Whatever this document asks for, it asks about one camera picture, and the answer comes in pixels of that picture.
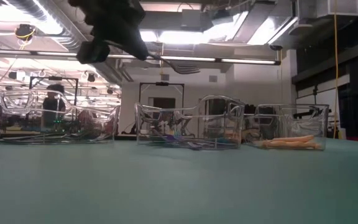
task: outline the person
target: person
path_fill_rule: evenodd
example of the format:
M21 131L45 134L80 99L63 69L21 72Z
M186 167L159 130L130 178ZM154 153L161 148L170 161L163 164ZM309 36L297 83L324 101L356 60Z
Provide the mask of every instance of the person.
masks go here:
M62 86L61 84L54 84L54 85L49 85L47 87L47 90L59 91L64 95L65 87ZM55 125L55 120L58 119L58 113L53 111L65 111L66 105L62 99L59 99L59 101L56 99L56 96L58 95L57 93L48 91L47 94L48 97L44 99L44 102L42 103L42 108L48 111L44 111L42 115L41 125L42 127L52 128Z

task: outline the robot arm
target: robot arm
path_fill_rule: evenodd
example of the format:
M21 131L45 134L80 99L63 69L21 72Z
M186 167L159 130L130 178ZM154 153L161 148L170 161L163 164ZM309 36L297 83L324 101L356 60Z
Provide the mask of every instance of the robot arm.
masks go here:
M139 0L68 0L85 14L85 23L93 26L92 42L83 42L77 54L81 63L97 63L107 59L110 49L107 42L145 60L149 53L140 37L139 24L145 11Z

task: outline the fluorescent light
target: fluorescent light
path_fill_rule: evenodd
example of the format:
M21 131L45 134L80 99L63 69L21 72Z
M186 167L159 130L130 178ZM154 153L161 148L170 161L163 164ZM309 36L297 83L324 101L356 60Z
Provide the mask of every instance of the fluorescent light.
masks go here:
M39 55L46 55L46 56L64 56L64 57L76 57L76 53L69 53L69 52L37 52Z
M201 4L198 3L179 3L179 2L143 2L143 10L153 12L181 12L182 9L200 10Z
M167 60L187 60L194 62L214 62L215 58L202 58L202 57L177 57L177 56L162 56Z
M282 28L276 35L274 35L273 38L270 39L270 41L268 41L268 44L272 44L274 43L279 37L281 37L281 35L283 35L285 33L285 31L287 31L289 28L292 27L292 25L294 23L296 23L298 21L297 17L294 17L284 28Z
M228 40L232 40L234 38L234 36L237 34L237 32L239 31L241 25L244 23L246 17L248 16L248 11L246 12L242 12L241 15L239 16L239 18L236 21L236 23L234 24L233 28L230 30L230 32L227 34L226 36L226 41Z
M249 59L222 59L225 63L244 63L244 64L256 64L256 65L275 65L275 61L268 60L249 60Z
M142 30L140 36L144 42L156 42L158 41L157 35L154 31L151 30Z
M23 50L0 50L0 54L31 55L31 52L29 52L29 51L23 51Z
M158 40L165 44L200 44L206 42L202 32L186 31L164 31Z
M276 26L274 24L274 20L268 17L265 22L256 30L247 44L264 45L273 37L275 30Z

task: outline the table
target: table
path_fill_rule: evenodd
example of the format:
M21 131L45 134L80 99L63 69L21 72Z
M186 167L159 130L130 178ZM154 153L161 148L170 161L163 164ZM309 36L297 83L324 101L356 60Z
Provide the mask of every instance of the table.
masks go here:
M0 223L358 223L358 142L327 144L0 144Z

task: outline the clear plastic bin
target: clear plastic bin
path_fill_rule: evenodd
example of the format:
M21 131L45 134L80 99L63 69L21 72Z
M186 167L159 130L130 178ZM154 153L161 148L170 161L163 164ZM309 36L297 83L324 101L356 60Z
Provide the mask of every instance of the clear plastic bin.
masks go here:
M244 115L242 140L264 149L324 150L328 105L259 105Z
M227 96L206 96L192 108L136 108L138 144L194 150L238 149L244 104Z
M58 91L0 91L0 142L70 144L111 142L119 106L74 106Z

